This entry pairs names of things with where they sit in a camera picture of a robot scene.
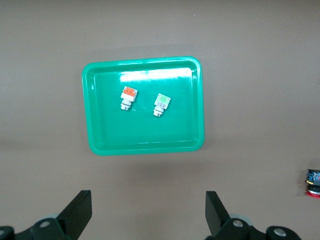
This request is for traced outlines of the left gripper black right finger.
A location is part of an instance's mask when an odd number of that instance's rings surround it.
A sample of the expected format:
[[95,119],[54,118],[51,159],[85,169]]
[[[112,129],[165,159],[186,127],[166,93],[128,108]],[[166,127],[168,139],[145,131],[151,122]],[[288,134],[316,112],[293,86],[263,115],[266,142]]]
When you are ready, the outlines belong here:
[[266,234],[250,226],[246,221],[230,217],[218,194],[205,194],[205,219],[210,231],[207,240],[265,240]]

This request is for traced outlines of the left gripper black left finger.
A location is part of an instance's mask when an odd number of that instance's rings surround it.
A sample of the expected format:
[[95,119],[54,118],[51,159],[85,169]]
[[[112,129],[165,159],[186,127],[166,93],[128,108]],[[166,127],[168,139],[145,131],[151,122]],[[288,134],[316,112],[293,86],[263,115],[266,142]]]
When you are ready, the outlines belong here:
[[92,217],[92,193],[80,191],[57,214],[44,216],[28,229],[16,233],[16,240],[77,240]]

